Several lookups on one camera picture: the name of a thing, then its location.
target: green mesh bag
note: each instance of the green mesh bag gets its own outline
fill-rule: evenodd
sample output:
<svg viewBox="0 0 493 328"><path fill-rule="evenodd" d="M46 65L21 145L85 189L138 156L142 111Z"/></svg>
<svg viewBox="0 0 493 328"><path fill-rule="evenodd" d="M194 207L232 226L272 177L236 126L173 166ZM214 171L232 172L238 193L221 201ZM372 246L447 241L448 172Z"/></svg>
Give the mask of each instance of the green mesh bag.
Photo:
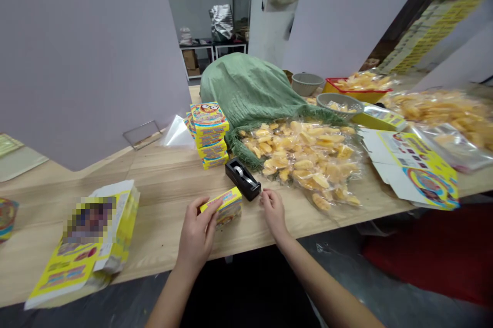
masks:
<svg viewBox="0 0 493 328"><path fill-rule="evenodd" d="M244 53L232 53L210 64L202 75L202 102L217 101L230 130L225 140L232 151L252 170L261 170L258 159L241 142L239 131L250 131L275 119L314 119L333 126L347 126L331 111L311 106L289 84L277 66Z"/></svg>

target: left hand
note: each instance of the left hand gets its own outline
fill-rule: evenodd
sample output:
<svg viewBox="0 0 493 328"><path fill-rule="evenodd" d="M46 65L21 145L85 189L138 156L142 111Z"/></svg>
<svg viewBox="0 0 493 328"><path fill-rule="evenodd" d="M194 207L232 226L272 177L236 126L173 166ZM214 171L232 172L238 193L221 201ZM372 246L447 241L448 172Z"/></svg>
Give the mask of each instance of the left hand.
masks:
<svg viewBox="0 0 493 328"><path fill-rule="evenodd" d="M181 230L175 269L193 277L197 277L211 254L218 217L216 210L222 205L222 201L217 201L198 214L199 207L208 200L209 197L200 197L187 206Z"/></svg>

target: right hand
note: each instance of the right hand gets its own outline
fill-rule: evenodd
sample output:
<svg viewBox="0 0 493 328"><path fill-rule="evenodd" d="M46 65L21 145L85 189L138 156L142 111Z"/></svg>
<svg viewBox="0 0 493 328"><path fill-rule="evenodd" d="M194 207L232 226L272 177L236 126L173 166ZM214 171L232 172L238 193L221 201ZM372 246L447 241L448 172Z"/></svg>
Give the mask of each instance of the right hand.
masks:
<svg viewBox="0 0 493 328"><path fill-rule="evenodd" d="M283 237L289 236L281 196L277 192L265 188L260 197L260 204L263 205L267 226L276 242Z"/></svg>

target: gray bowl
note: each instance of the gray bowl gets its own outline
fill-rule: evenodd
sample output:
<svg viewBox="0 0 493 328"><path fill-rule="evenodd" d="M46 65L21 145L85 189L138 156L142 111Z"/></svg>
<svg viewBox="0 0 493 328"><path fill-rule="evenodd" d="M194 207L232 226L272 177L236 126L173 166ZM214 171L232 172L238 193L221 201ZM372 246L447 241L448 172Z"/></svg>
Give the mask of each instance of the gray bowl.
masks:
<svg viewBox="0 0 493 328"><path fill-rule="evenodd" d="M303 97L312 95L318 87L325 83L325 79L308 73L294 74L291 80L293 90Z"/></svg>
<svg viewBox="0 0 493 328"><path fill-rule="evenodd" d="M331 109L328 105L333 101L340 105L348 105L348 110L356 110L356 112L342 112ZM349 121L353 116L362 113L365 106L362 102L339 93L321 93L317 96L317 106L326 108L332 111L334 114L338 115L344 121Z"/></svg>

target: clear plastic sheet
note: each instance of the clear plastic sheet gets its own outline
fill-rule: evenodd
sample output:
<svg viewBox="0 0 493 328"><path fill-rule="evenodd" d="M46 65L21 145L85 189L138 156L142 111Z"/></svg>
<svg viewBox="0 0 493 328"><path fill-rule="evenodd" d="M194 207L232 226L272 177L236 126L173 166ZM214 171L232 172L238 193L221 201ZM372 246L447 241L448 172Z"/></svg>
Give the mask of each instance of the clear plastic sheet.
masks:
<svg viewBox="0 0 493 328"><path fill-rule="evenodd" d="M385 106L413 120L435 127L449 123L478 148L493 151L491 109L458 90L431 90L387 94Z"/></svg>
<svg viewBox="0 0 493 328"><path fill-rule="evenodd" d="M240 135L257 158L266 159L266 177L303 188L317 209L330 213L336 204L361 205L347 186L349 179L362 175L361 151L352 140L355 133L352 127L279 120Z"/></svg>
<svg viewBox="0 0 493 328"><path fill-rule="evenodd" d="M457 171L471 173L493 164L491 153L474 146L451 124L434 127L412 124L409 130L417 134Z"/></svg>
<svg viewBox="0 0 493 328"><path fill-rule="evenodd" d="M163 147L197 148L184 119L178 115L175 115L172 123L166 128L163 138L157 144Z"/></svg>
<svg viewBox="0 0 493 328"><path fill-rule="evenodd" d="M400 82L393 75L381 75L376 68L357 72L347 79L339 79L334 84L344 91L385 90Z"/></svg>

